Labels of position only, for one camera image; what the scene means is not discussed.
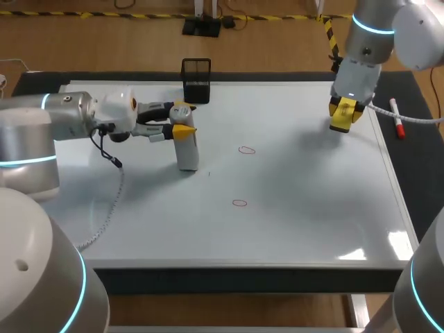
cable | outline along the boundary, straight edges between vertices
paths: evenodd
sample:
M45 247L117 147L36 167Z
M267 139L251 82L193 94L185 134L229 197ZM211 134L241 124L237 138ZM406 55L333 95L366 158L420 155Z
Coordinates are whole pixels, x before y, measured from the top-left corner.
M436 92L435 84L433 82L433 70L435 70L435 67L430 71L430 84L432 85L433 93L435 93L436 102L438 103L438 118L441 118L441 103L439 102L438 93Z
M220 18L223 17L223 9L222 9L222 6L219 5L219 2L218 2L218 1L217 1L217 9L219 9L219 10L221 11L221 14L217 17L218 19L220 19Z
M77 250L79 250L79 252L82 252L84 249L91 246L106 231L107 227L109 226L109 224L111 222L112 215L114 215L117 204L119 203L120 196L123 191L123 185L125 183L125 173L123 172L123 164L117 158L111 156L107 151L105 151L105 149L103 149L103 137L108 133L109 129L110 129L109 126L105 126L105 125L96 126L89 132L89 138L91 139L91 141L95 145L95 147L97 147L97 149L100 150L102 157L111 161L111 163L113 163L113 165L115 165L119 169L119 173L120 173L119 189L117 190L116 197L112 203L112 206L110 208L110 211L108 212L108 215L106 216L105 222L103 222L101 227L97 230L97 232L94 235L92 235L91 238L89 238L87 241L84 241L81 244L76 245L76 248L77 248ZM96 130L99 131L100 145L98 145L97 142L93 138L94 131L96 131Z
M245 24L244 24L244 26L243 26L242 28L240 28L240 29L233 28L233 30L241 31L241 30L245 29L245 28L247 27L247 25L248 25L248 15L247 15L247 13L244 12L243 10L239 10L239 9L233 9L233 8L231 8L230 5L228 4L227 0L223 0L223 3L224 3L225 6L226 6L229 10L231 10L232 12L240 12L242 15L245 16Z
M94 140L93 135L94 135L94 131L98 130L99 131L99 136L100 136L100 145L98 145L96 143L96 140ZM112 156L111 154L109 154L105 149L103 149L103 137L105 137L105 135L107 135L108 132L111 132L112 129L110 129L109 126L105 126L105 125L99 125L94 127L90 132L89 132L89 138L91 139L92 143L95 145L95 147L97 147L97 149L100 150L100 154L103 158L107 159L108 161L110 161L111 163L113 163L113 165L115 165L118 169L120 169L123 164L122 162L120 162L120 160L114 156Z
M399 119L401 119L403 121L406 121L406 122L409 122L409 123L418 123L420 125L434 125L434 124L437 124L437 123L444 122L444 117L443 118L439 118L439 119L417 119L417 118L411 118L411 117L400 116L398 114L394 114L393 112L381 109L381 108L379 108L377 106L374 106L373 104L369 104L367 106L370 109L372 109L372 110L374 110L374 111L376 111L378 113L381 113L381 114L383 114L385 116L389 116L389 117L392 117L392 118L399 118Z
M77 250L79 250L79 252L82 252L84 249L86 249L87 247L91 246L97 239L99 239L99 237L106 231L106 229L108 228L110 222L111 222L111 218L115 213L117 204L120 201L120 196L122 194L123 191L123 185L125 183L125 173L123 172L123 168L119 168L119 173L120 173L120 184L119 184L119 189L117 190L117 194L116 197L112 203L112 206L110 208L110 211L108 212L108 215L106 216L105 222L103 222L103 224L101 225L101 227L97 230L97 232L91 237L89 238L87 241L84 241L81 244L77 244L76 248Z
M25 67L27 71L31 71L29 67L26 66L25 62L22 59L0 59L0 62L13 62L13 61L20 61L23 67Z
M130 8L134 7L135 4L136 4L136 0L133 0L133 2L132 2L130 5L127 5L127 6L119 6L119 5L117 4L117 0L114 0L114 7L115 7L116 9L119 9L119 10L122 10L122 9L130 9Z
M8 80L6 76L0 74L0 99L3 99L3 90L8 85Z

wooden floor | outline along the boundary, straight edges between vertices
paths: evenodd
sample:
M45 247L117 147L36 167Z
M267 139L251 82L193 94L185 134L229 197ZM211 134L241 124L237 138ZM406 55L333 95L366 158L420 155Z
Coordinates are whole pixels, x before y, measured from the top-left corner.
M223 5L224 14L230 11ZM326 0L325 13L350 14L353 0ZM313 13L309 0L231 1L250 15ZM0 10L113 11L112 0L16 0ZM137 0L131 12L193 13L192 0ZM330 48L322 24L310 21L248 22L218 39L181 36L182 20L75 17L0 17L0 59L21 58L36 71L179 71L183 58L211 58L213 71L329 71ZM344 50L350 22L333 23ZM0 62L8 96L24 68ZM395 57L384 70L403 70ZM429 72L415 74L434 116ZM435 72L437 87L444 71ZM377 311L386 296L369 296ZM111 297L113 325L253 325L345 327L342 296L137 296Z

black mat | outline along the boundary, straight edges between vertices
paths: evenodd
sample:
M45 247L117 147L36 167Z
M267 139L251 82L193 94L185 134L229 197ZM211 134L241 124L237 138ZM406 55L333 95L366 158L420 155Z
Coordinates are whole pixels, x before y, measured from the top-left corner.
M71 80L179 81L179 74L141 72L41 72L20 78L14 96L56 93ZM332 81L331 73L212 74L213 81ZM389 110L397 99L403 115L430 119L427 104L409 72L383 73L375 105ZM444 206L444 142L435 126L404 123L396 137L393 120L379 116L388 152L410 217L422 239ZM108 293L371 293L391 292L400 270L353 269L133 269L96 270Z

red marker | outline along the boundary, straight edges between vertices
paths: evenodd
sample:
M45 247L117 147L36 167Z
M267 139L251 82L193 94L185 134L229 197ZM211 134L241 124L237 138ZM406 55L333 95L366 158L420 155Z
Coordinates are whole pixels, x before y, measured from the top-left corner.
M396 105L395 99L390 100L390 107L391 107L391 111L394 114L397 114L398 116L400 115L400 112L398 110L398 106ZM404 126L402 125L401 119L395 118L395 125L396 125L396 133L398 134L398 138L404 139L405 138L405 131L404 131Z

whiteboard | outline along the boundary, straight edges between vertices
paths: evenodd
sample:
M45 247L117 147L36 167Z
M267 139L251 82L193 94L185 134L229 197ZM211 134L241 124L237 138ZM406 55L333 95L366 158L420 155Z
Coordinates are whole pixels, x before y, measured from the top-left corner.
M168 82L63 89L99 99L123 85L142 103L183 98ZM195 173L177 169L173 142L106 140L124 165L123 196L84 258L95 268L403 267L418 242L375 114L331 131L330 86L212 83L194 111ZM88 139L56 142L56 153L60 195L44 207L76 244L104 221L119 172Z

